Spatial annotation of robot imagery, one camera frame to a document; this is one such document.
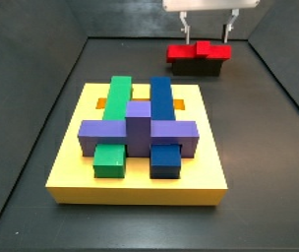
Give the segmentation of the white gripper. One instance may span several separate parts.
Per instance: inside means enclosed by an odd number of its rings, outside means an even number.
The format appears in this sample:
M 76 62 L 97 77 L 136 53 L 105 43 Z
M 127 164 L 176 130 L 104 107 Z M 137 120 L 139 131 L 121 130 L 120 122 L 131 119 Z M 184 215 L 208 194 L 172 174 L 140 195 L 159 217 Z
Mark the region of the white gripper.
M 260 0 L 163 0 L 163 8 L 167 12 L 180 12 L 183 24 L 181 33 L 185 35 L 185 44 L 189 43 L 189 25 L 187 24 L 188 11 L 231 10 L 231 16 L 223 25 L 223 43 L 228 41 L 228 34 L 234 29 L 234 23 L 239 17 L 239 9 L 255 8 Z

